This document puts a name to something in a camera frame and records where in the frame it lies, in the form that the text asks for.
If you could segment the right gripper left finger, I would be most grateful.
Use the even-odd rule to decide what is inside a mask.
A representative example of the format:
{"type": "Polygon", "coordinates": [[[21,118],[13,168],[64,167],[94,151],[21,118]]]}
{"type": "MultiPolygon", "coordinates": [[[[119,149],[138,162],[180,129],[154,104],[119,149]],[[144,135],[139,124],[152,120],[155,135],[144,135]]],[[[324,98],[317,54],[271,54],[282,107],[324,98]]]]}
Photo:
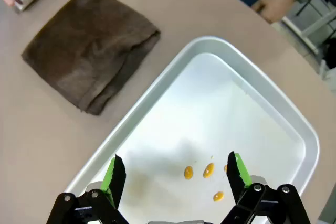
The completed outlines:
{"type": "Polygon", "coordinates": [[[61,193],[55,200],[47,223],[126,223],[119,212],[126,172],[123,160],[115,155],[99,188],[77,197],[61,193]]]}

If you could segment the person's left hand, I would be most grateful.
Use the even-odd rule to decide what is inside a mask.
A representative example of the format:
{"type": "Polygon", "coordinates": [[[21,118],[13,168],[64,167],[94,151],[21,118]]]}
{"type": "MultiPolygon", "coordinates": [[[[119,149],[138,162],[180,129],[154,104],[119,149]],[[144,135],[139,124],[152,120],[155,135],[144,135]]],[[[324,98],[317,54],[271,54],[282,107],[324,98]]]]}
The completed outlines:
{"type": "Polygon", "coordinates": [[[276,23],[287,14],[295,0],[257,0],[251,8],[269,24],[276,23]]]}

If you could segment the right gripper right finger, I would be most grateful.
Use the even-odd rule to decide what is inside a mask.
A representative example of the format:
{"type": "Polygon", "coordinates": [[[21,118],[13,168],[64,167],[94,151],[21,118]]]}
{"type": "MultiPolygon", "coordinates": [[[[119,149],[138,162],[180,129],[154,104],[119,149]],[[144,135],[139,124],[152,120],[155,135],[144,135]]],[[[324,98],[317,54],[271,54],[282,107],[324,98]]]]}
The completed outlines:
{"type": "Polygon", "coordinates": [[[238,153],[229,153],[226,175],[235,206],[222,223],[252,223],[257,216],[266,217],[269,223],[310,223],[295,186],[272,189],[260,176],[253,182],[238,153]]]}

